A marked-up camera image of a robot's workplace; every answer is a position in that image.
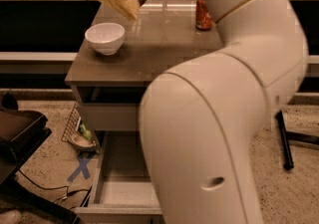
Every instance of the white bowl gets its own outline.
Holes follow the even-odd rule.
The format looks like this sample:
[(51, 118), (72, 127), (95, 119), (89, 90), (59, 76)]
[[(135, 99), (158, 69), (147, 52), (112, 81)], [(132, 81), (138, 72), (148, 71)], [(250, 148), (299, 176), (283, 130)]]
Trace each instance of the white bowl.
[(117, 23), (101, 23), (86, 31), (89, 45), (104, 55), (114, 54), (122, 45), (126, 30)]

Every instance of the red soda can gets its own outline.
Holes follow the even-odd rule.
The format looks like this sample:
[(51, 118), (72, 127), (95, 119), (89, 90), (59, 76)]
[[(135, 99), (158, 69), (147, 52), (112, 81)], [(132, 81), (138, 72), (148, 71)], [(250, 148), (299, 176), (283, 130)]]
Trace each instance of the red soda can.
[(208, 13), (205, 0), (196, 1), (196, 28), (209, 30), (212, 27), (212, 18)]

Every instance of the drawer front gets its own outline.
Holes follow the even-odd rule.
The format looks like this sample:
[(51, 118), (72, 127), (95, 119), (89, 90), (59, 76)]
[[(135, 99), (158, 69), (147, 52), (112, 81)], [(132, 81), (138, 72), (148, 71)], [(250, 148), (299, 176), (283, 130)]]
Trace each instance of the drawer front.
[(138, 105), (79, 105), (78, 112), (89, 130), (138, 130)]
[(85, 223), (164, 223), (137, 132), (107, 132), (88, 206), (75, 213)]

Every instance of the terrazzo floor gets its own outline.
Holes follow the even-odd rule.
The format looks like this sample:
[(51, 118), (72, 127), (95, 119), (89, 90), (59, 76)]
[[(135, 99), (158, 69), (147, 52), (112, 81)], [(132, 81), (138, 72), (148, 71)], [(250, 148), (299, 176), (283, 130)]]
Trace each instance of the terrazzo floor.
[[(67, 180), (79, 165), (77, 152), (61, 141), (68, 117), (75, 101), (70, 91), (13, 91), (21, 110), (35, 110), (48, 118), (50, 137), (23, 166), (22, 170), (43, 186), (70, 184)], [(287, 130), (319, 136), (319, 95), (297, 94), (283, 110)], [(319, 223), (319, 146), (290, 141), (295, 167), (286, 171), (276, 120), (271, 119), (251, 142), (251, 164), (265, 224), (317, 224)], [(88, 164), (90, 178), (78, 175), (72, 189), (89, 188), (97, 164), (95, 156)], [(18, 181), (32, 192), (55, 201), (65, 191), (43, 191), (30, 184), (19, 173)], [(71, 208), (81, 204), (82, 192), (60, 200), (59, 204)], [(0, 202), (0, 211), (15, 208)], [(22, 224), (61, 223), (40, 211), (19, 209)]]

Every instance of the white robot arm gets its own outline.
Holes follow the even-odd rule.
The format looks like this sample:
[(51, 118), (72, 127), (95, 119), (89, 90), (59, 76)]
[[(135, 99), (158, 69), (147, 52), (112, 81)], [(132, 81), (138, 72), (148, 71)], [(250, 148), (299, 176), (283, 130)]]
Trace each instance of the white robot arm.
[(288, 0), (205, 0), (224, 48), (158, 76), (140, 133), (166, 224), (261, 224), (250, 140), (287, 104), (307, 43)]

